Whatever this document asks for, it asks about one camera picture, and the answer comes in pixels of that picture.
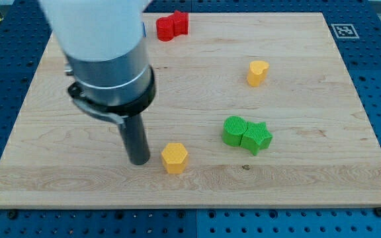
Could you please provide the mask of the black clamp ring with lever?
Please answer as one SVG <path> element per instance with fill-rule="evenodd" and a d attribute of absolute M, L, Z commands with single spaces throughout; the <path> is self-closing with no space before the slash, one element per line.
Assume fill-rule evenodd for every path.
<path fill-rule="evenodd" d="M 127 119 L 139 116 L 155 98 L 155 75 L 151 66 L 146 71 L 149 72 L 149 85 L 134 100 L 121 104 L 109 106 L 95 102 L 85 94 L 83 87 L 76 82 L 71 84 L 67 91 L 74 105 L 88 116 L 118 125 L 125 124 Z"/>

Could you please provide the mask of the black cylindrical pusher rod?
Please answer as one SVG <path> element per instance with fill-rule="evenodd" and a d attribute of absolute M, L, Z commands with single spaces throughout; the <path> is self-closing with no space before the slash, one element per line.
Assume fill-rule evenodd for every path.
<path fill-rule="evenodd" d="M 130 162 L 134 165 L 147 163 L 151 153 L 141 114 L 123 119 L 118 129 Z"/>

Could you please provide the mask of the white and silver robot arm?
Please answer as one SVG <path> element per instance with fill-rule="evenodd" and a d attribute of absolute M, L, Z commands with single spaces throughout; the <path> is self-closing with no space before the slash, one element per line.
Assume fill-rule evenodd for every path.
<path fill-rule="evenodd" d="M 148 1 L 39 0 L 62 48 L 74 83 L 73 103 L 118 126 L 130 162 L 150 151 L 141 113 L 155 97 L 142 13 Z"/>

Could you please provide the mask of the blue block behind arm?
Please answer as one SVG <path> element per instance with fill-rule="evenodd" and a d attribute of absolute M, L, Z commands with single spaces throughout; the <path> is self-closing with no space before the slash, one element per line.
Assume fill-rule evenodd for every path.
<path fill-rule="evenodd" d="M 145 23 L 142 22 L 142 27 L 143 27 L 143 35 L 144 35 L 144 38 L 146 37 L 146 26 L 145 26 Z"/>

